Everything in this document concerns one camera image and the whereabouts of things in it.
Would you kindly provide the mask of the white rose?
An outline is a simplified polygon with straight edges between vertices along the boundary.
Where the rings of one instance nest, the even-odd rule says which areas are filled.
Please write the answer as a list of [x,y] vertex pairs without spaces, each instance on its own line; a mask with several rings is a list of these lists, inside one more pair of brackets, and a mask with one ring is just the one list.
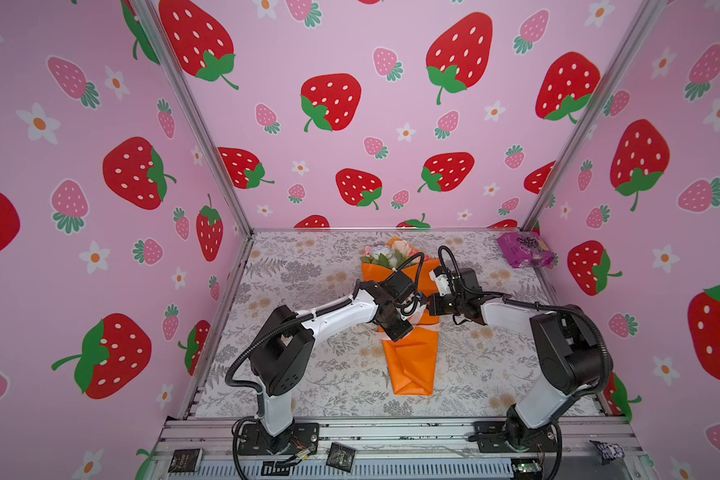
[[380,265],[385,268],[393,268],[395,260],[396,257],[393,249],[386,244],[366,247],[364,257],[361,258],[363,263]]

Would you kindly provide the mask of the orange wrapping paper sheet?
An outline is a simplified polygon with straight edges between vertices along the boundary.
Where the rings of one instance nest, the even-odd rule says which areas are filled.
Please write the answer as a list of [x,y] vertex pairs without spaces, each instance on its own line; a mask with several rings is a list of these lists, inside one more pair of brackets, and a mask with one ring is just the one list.
[[[391,241],[397,239],[401,238],[394,237],[384,244],[391,247]],[[393,250],[396,257],[393,268],[385,268],[380,265],[363,263],[361,261],[361,269],[395,270],[401,268],[403,272],[417,282],[419,292],[425,295],[435,293],[436,286],[434,281],[430,279],[429,274],[434,268],[440,265],[440,262],[429,256],[425,256],[422,260],[415,259],[412,263],[406,265],[404,263],[406,260],[419,253],[418,249],[411,244],[410,246],[412,247],[412,251],[411,255],[407,258],[404,258]],[[399,343],[382,341],[382,345],[395,394],[409,396],[430,396],[433,394],[439,333],[418,333],[411,339],[403,340]]]

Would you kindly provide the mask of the white ribbon strip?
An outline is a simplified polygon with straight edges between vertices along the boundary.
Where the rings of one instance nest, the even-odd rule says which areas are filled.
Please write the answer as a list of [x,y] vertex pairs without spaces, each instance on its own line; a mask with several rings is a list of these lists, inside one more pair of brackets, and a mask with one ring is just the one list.
[[399,343],[418,333],[439,333],[441,330],[440,319],[431,316],[425,307],[419,307],[408,316],[400,308],[391,307],[381,319],[382,323],[370,331],[374,338],[381,341]]

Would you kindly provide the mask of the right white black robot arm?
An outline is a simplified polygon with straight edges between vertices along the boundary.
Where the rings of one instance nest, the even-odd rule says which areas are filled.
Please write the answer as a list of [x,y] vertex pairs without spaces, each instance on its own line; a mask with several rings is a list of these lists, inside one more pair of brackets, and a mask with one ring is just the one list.
[[431,315],[532,336],[541,374],[507,411],[502,435],[510,448],[530,448],[578,400],[602,392],[609,383],[612,357],[602,333],[579,307],[525,302],[485,291],[471,269],[460,273],[440,266],[430,279],[437,288],[428,300]]

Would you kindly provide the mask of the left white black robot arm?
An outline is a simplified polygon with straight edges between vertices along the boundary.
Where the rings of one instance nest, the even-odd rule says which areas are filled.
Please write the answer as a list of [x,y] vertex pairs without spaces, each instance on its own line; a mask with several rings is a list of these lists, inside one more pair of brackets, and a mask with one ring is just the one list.
[[291,391],[303,379],[314,347],[354,326],[372,324],[397,342],[413,332],[422,295],[415,280],[394,270],[382,281],[357,281],[352,291],[309,310],[273,310],[251,344],[226,371],[225,384],[255,392],[255,421],[278,439],[294,424]]

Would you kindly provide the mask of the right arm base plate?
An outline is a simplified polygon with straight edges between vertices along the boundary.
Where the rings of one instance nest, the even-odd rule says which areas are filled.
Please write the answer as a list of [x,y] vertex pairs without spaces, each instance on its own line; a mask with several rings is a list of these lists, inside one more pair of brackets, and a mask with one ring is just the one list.
[[528,429],[522,423],[478,421],[467,440],[481,453],[554,453],[558,437],[553,425]]

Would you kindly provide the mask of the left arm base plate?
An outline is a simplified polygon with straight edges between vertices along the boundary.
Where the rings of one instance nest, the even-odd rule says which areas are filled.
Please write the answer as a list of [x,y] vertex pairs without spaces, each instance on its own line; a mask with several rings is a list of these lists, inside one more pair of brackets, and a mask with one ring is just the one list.
[[295,422],[278,435],[269,434],[260,422],[245,424],[238,436],[237,451],[243,456],[295,455],[317,451],[319,423]]

